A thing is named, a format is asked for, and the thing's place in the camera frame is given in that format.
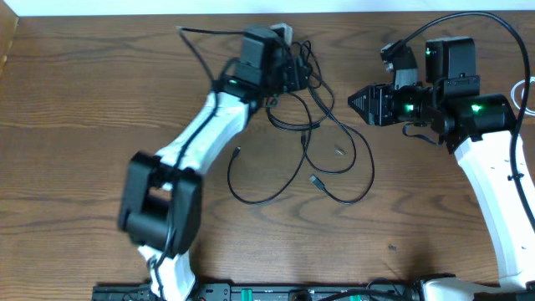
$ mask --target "white wall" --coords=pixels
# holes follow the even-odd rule
[[[5,2],[21,17],[535,9],[535,0],[5,0]]]

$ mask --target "usb connector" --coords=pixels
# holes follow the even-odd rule
[[[319,180],[315,175],[311,175],[309,177],[309,180],[320,190],[320,191],[324,191],[325,190],[325,184]]]
[[[235,148],[234,151],[232,152],[232,158],[236,158],[240,154],[241,150],[242,150],[241,146],[238,146],[237,148]]]

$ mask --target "wood grain surface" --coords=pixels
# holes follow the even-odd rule
[[[535,49],[535,13],[499,13]],[[346,103],[374,82],[388,82],[379,57],[441,13],[341,13],[236,16],[23,18],[0,79],[0,298],[87,300],[96,283],[138,283],[145,262],[115,226],[128,160],[172,141],[203,106],[208,82],[175,26],[243,29],[281,21],[309,38],[325,80],[336,92],[334,113],[369,140],[375,184],[346,207],[318,191],[304,165],[293,184],[265,207],[247,207],[227,188],[232,149],[242,153],[233,185],[250,200],[273,194],[301,156],[299,134],[274,129],[261,111],[221,153],[206,178],[194,271],[237,283],[362,283],[455,273],[495,283],[497,265],[470,184],[445,147],[406,138],[400,125],[369,127]],[[508,94],[522,79],[517,45],[484,18],[432,28],[413,49],[424,73],[424,42],[475,38],[482,93]],[[239,37],[191,35],[214,70],[240,49]],[[313,117],[321,112],[305,92]],[[305,121],[301,104],[283,98],[276,116]],[[533,173],[535,134],[522,131]],[[322,176],[339,197],[360,194],[369,157],[358,141],[357,166]],[[310,156],[343,167],[347,137],[332,122],[314,131]]]

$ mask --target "black bracket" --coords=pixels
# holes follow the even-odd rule
[[[394,73],[394,89],[398,90],[407,85],[416,85],[418,83],[418,64],[412,49],[403,46],[395,53],[391,50],[401,43],[390,43],[381,49],[381,59],[386,71]]]
[[[523,177],[524,177],[524,174],[519,173],[517,175],[507,176],[507,180],[508,181],[512,181],[512,180],[515,180],[515,179],[522,179]]]
[[[169,200],[151,194],[166,183],[176,184]],[[134,244],[164,251],[172,219],[175,231],[166,256],[183,254],[201,225],[201,193],[202,178],[192,169],[180,171],[161,163],[159,156],[138,152],[128,166],[119,229],[128,232]]]

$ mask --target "black cable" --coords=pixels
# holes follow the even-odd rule
[[[295,97],[296,99],[298,99],[301,104],[303,104],[304,108],[306,109],[307,111],[307,116],[308,116],[308,121],[309,121],[309,124],[311,125],[312,124],[312,116],[310,114],[310,111],[308,110],[308,106],[307,104],[304,102],[304,100],[295,95],[294,93],[288,93],[290,95],[292,95],[293,97]],[[290,185],[290,183],[292,183],[293,179],[295,178],[295,176],[299,173],[299,170],[301,169],[301,166],[303,165],[303,162],[304,162],[304,159],[305,159],[305,156],[307,155],[307,149],[308,149],[308,145],[310,144],[310,136],[312,134],[312,127],[310,127],[308,129],[308,139],[307,139],[307,144],[305,146],[305,149],[303,151],[303,156],[301,157],[301,161],[299,162],[299,165],[298,167],[295,169],[295,172],[293,173],[292,177],[290,178],[290,180],[288,180],[286,182],[286,184],[283,186],[283,188],[281,188],[279,191],[277,191],[275,194],[273,194],[272,196],[266,198],[266,199],[263,199],[261,201],[247,201],[243,198],[241,198],[238,194],[236,194],[236,192],[234,191],[234,189],[232,189],[232,184],[231,184],[231,167],[232,167],[232,163],[234,162],[234,159],[236,159],[236,157],[239,155],[240,153],[240,150],[241,148],[238,146],[233,152],[232,152],[232,158],[230,160],[230,162],[228,163],[228,169],[227,169],[227,183],[228,183],[228,188],[230,189],[231,191],[231,194],[236,198],[238,199],[238,201],[244,203],[244,204],[247,204],[247,205],[263,205],[263,204],[266,204],[270,201],[272,201],[275,197],[277,197],[278,195],[280,195],[285,189],[286,187],[288,187]]]
[[[206,75],[208,76],[208,79],[210,80],[211,85],[211,91],[214,93],[214,99],[215,99],[215,105],[214,109],[211,111],[210,115],[202,122],[202,124],[191,134],[191,136],[188,138],[186,143],[181,148],[181,151],[179,152],[178,158],[176,159],[175,168],[180,167],[180,163],[182,161],[182,158],[184,157],[186,150],[188,146],[192,143],[192,141],[199,135],[199,133],[204,129],[204,127],[210,122],[210,120],[216,115],[217,109],[219,107],[219,97],[217,95],[217,91],[214,87],[214,76],[211,73],[210,67],[208,67],[208,64],[206,61],[202,58],[201,54],[195,49],[193,44],[186,38],[186,35],[184,35],[184,32],[193,32],[193,33],[209,33],[209,34],[243,34],[243,32],[233,32],[233,31],[214,31],[214,30],[204,30],[204,29],[196,29],[196,28],[183,28],[178,27],[178,34],[182,38],[182,41],[186,44],[186,46],[193,52],[193,54],[196,56],[199,63],[201,63],[202,68],[204,69]]]
[[[340,300],[342,298],[347,298],[351,296],[374,296],[378,298],[387,298],[389,300],[394,301],[409,301],[408,298],[405,298],[403,296],[394,295],[392,293],[383,292],[375,289],[350,289],[347,292],[343,293],[335,293],[331,296],[328,296],[327,298],[321,298],[318,301],[335,301]]]
[[[371,287],[378,281],[382,281],[382,282],[386,282],[386,283],[390,284],[392,286],[392,288],[394,288],[395,293],[397,293],[398,295],[401,296],[401,293],[398,290],[398,288],[389,279],[383,278],[383,277],[375,278],[374,280],[370,281],[368,283],[368,285],[366,285],[366,289],[371,289]]]
[[[161,282],[160,272],[158,272],[158,268],[154,269],[154,275],[156,276],[156,282],[158,283],[158,291],[160,292],[160,298],[162,300],[166,300],[166,296],[164,295],[164,285]]]
[[[344,205],[355,204],[356,202],[362,200],[366,196],[368,191],[371,189],[371,187],[373,185],[373,182],[374,182],[374,178],[375,178],[375,164],[373,162],[373,156],[371,155],[371,149],[369,147],[368,141],[366,141],[365,138],[357,130],[352,129],[352,128],[348,127],[347,125],[342,124],[341,122],[339,122],[336,119],[336,117],[334,117],[333,112],[332,112],[333,108],[334,108],[334,103],[335,103],[334,92],[330,89],[330,87],[323,80],[323,77],[321,75],[321,69],[319,68],[318,60],[316,59],[316,56],[313,54],[313,51],[312,51],[312,43],[307,40],[307,41],[304,41],[303,43],[293,42],[292,45],[298,45],[299,46],[299,55],[301,56],[303,61],[309,63],[308,60],[310,58],[312,58],[314,63],[316,64],[316,67],[318,69],[318,73],[316,74],[316,73],[311,71],[310,74],[308,75],[308,91],[309,91],[310,95],[313,97],[314,102],[316,102],[316,105],[318,105],[318,107],[323,111],[324,116],[322,118],[320,118],[319,120],[314,121],[314,122],[312,122],[312,117],[309,116],[309,123],[307,125],[306,124],[290,124],[288,122],[282,121],[282,120],[278,119],[277,117],[273,116],[273,114],[271,113],[271,108],[267,108],[266,109],[267,118],[272,123],[272,125],[274,125],[279,130],[297,131],[297,132],[301,131],[301,132],[303,132],[302,135],[301,135],[301,144],[302,144],[302,147],[303,147],[303,157],[307,160],[307,162],[311,165],[311,167],[314,168],[314,170],[322,172],[324,174],[329,174],[329,175],[339,175],[339,174],[345,173],[345,172],[351,170],[351,168],[353,168],[353,166],[354,166],[354,164],[356,162],[356,158],[357,158],[357,150],[356,150],[356,145],[355,145],[353,136],[348,132],[348,130],[352,130],[357,135],[359,135],[363,139],[364,143],[366,144],[366,146],[368,148],[368,152],[370,154],[371,165],[372,165],[371,180],[370,180],[369,185],[367,186],[367,188],[366,188],[366,190],[364,191],[363,194],[361,194],[358,198],[356,198],[354,200],[351,200],[351,201],[340,200],[336,196],[334,196],[332,193],[330,193],[325,188],[323,183],[321,183],[321,188],[320,188],[318,186],[317,182],[321,182],[321,181],[316,176],[313,176],[313,178],[317,180],[317,181],[313,181],[314,185],[316,185],[317,188],[319,188],[320,190],[325,192],[329,197],[333,198],[335,201],[337,201],[339,203],[342,203]],[[311,84],[311,79],[312,78],[314,78],[314,79],[316,79],[318,81],[318,85],[314,86],[314,85]],[[329,95],[332,98],[332,103],[331,103],[329,108],[321,100],[321,98],[319,97],[318,93],[316,92],[316,89],[318,89],[321,86],[323,86],[328,91]],[[334,123],[336,123],[345,132],[345,134],[349,137],[351,145],[353,146],[353,153],[354,153],[353,160],[351,161],[351,163],[349,164],[348,167],[346,167],[346,168],[344,168],[342,170],[339,170],[339,171],[326,171],[324,169],[318,168],[312,162],[312,160],[308,157],[308,145],[309,145],[310,140],[312,138],[312,130],[318,128],[320,126],[320,124],[324,120],[326,120],[327,118],[329,118],[332,121],[334,121]],[[232,163],[234,162],[234,159],[238,156],[239,152],[240,152],[240,148],[238,147],[232,153],[232,158],[231,158],[231,160],[229,162],[229,166],[228,166],[228,170],[227,170],[227,184],[228,184],[229,189],[230,189],[231,193],[233,194],[233,196],[236,199],[238,199],[238,201],[246,203],[248,205],[262,205],[262,204],[268,203],[274,197],[276,197],[280,193],[282,193],[288,187],[288,185],[293,180],[293,178],[297,175],[297,173],[299,171],[299,168],[301,167],[301,164],[303,163],[302,161],[300,162],[300,164],[298,166],[298,169],[293,174],[293,177],[290,179],[289,182],[286,183],[286,185],[283,187],[283,189],[279,190],[275,195],[270,196],[267,199],[264,199],[264,200],[261,200],[261,201],[258,201],[258,202],[251,202],[251,201],[246,201],[246,200],[242,199],[240,196],[238,196],[236,194],[236,192],[233,190],[232,184],[231,184],[231,181],[230,181],[231,166],[232,166]]]
[[[366,189],[364,190],[364,192],[357,198],[353,199],[353,200],[349,200],[349,201],[345,201],[345,200],[342,200],[342,199],[339,199],[337,198],[336,196],[334,196],[330,191],[327,190],[327,187],[325,187],[325,184],[323,182],[321,182],[321,180],[319,180],[315,175],[312,175],[310,176],[310,181],[320,190],[320,191],[323,191],[325,192],[325,194],[327,194],[330,198],[332,198],[333,200],[339,202],[340,204],[343,204],[343,205],[353,205],[359,201],[362,201],[362,199],[364,199],[364,197],[368,194],[369,190],[371,189],[371,187],[374,185],[374,179],[375,179],[375,163],[374,163],[374,157],[372,155],[372,152],[371,152],[371,148],[369,147],[369,144],[368,144],[368,141],[364,138],[364,136],[362,134],[360,134],[357,130],[355,130],[354,128],[352,127],[349,127],[345,124],[341,124],[343,127],[345,127],[346,129],[348,130],[352,130],[355,134],[357,134],[360,139],[362,139],[362,141],[366,144],[366,148],[368,148],[368,153],[369,153],[369,161],[371,162],[371,178],[369,179],[369,183],[368,183],[368,186],[366,187]]]
[[[182,26],[177,26],[176,28],[179,30],[179,32],[183,30],[183,31],[191,32],[191,33],[207,33],[207,34],[215,34],[215,35],[245,34],[245,32],[243,31],[206,30],[206,29],[199,29],[199,28],[185,28]]]
[[[408,122],[406,124],[403,125],[403,128],[401,129],[401,133],[405,136],[405,137],[410,137],[410,138],[418,138],[418,139],[422,139],[423,141],[426,141],[428,143],[431,143],[432,145],[442,145],[441,143],[441,140],[439,139],[439,142],[436,143],[434,142],[431,138],[429,138],[428,136],[426,135],[422,135],[422,134],[414,134],[414,135],[409,135],[407,134],[407,130],[409,129],[409,127],[413,125],[415,127],[426,127],[427,124],[425,122]]]
[[[120,300],[121,300],[121,301],[126,301],[126,299],[125,299],[126,297],[128,297],[128,300],[129,300],[129,301],[131,301],[131,300],[137,300],[136,298],[132,298],[132,295],[131,295],[131,294],[132,294],[132,293],[140,293],[140,292],[145,291],[146,289],[147,289],[147,288],[139,288],[139,287],[138,287],[138,288],[133,288],[133,289],[131,289],[131,290],[129,290],[129,291],[124,292],[124,293],[123,293],[123,296],[121,297]]]
[[[390,51],[391,54],[395,54],[397,50],[399,50],[401,47],[406,45],[411,39],[419,35],[420,33],[423,33],[426,29],[430,28],[433,25],[436,25],[440,22],[450,20],[453,18],[459,18],[459,17],[465,17],[465,16],[482,16],[491,18],[494,21],[500,23],[517,41],[518,47],[520,48],[520,52],[522,53],[522,61],[524,64],[524,80],[525,80],[525,86],[524,86],[524,95],[522,97],[522,103],[520,104],[520,110],[518,112],[517,117],[517,123],[515,125],[515,128],[512,132],[512,138],[511,138],[511,144],[509,146],[509,156],[511,157],[510,163],[511,163],[511,173],[512,175],[509,176],[507,179],[513,180],[515,182],[515,186],[517,187],[518,197],[520,198],[520,202],[522,203],[522,206],[524,208],[524,211],[526,212],[527,219],[529,220],[529,223],[531,224],[533,231],[535,232],[535,216],[533,215],[533,212],[529,206],[529,203],[527,202],[526,194],[522,188],[521,178],[523,177],[523,174],[518,172],[517,167],[517,141],[518,136],[520,135],[520,129],[522,127],[522,121],[524,119],[524,114],[526,113],[527,108],[527,98],[529,96],[529,80],[531,77],[531,70],[529,67],[529,57],[527,55],[526,46],[524,45],[524,42],[522,41],[522,38],[517,33],[517,31],[505,20],[501,19],[497,15],[493,13],[487,13],[487,12],[464,12],[464,13],[453,13],[449,14],[447,16],[444,16],[442,18],[438,18],[434,21],[429,22],[428,24],[424,25],[420,29],[413,32],[408,38],[404,39],[402,42],[397,44],[395,47],[392,48]]]
[[[334,98],[334,92],[331,90],[331,88],[321,79],[321,76],[320,75],[317,75],[315,73],[311,73],[311,76],[314,77],[315,79],[317,79],[319,82],[320,82],[320,86],[322,85],[326,90],[327,92],[330,94],[331,96],[331,99],[332,99],[332,103],[331,103],[331,106],[329,107],[329,109],[327,110],[327,112],[324,111],[324,116],[322,118],[320,118],[319,120],[316,120],[312,123],[312,127],[313,129],[316,129],[316,128],[319,128],[319,125],[324,121],[326,120],[328,117],[329,117],[329,114],[333,111],[334,109],[334,102],[335,102],[335,98]],[[310,92],[310,94],[312,95],[313,93],[315,93],[315,91],[313,91],[313,89],[310,88],[310,85],[308,87],[308,91]],[[316,102],[316,104],[318,104],[320,106],[320,108],[324,107],[325,106],[325,103],[317,96],[315,95],[316,98],[314,98],[314,95],[313,95],[313,99],[314,101]],[[278,128],[279,130],[288,130],[288,131],[306,131],[308,130],[308,128],[310,127],[310,125],[306,125],[306,124],[290,124],[288,122],[284,122],[280,119],[278,119],[277,117],[275,117],[272,113],[271,113],[271,108],[266,108],[266,113],[267,113],[267,118],[269,119],[269,121],[272,123],[272,125],[274,125],[276,128]]]

